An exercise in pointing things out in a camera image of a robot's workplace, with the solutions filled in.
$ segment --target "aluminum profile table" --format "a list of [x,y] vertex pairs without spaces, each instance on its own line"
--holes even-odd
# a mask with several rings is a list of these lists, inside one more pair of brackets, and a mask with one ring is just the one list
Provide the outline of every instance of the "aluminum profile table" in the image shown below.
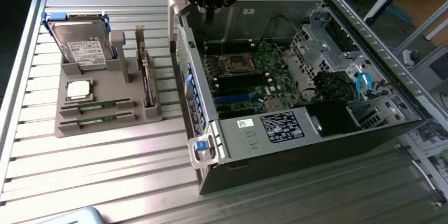
[[[56,138],[60,52],[42,11],[102,13],[135,25],[156,58],[166,120]],[[0,120],[0,223],[36,223],[94,206],[108,223],[447,223],[426,179],[394,149],[199,195],[168,49],[167,0],[32,0]]]

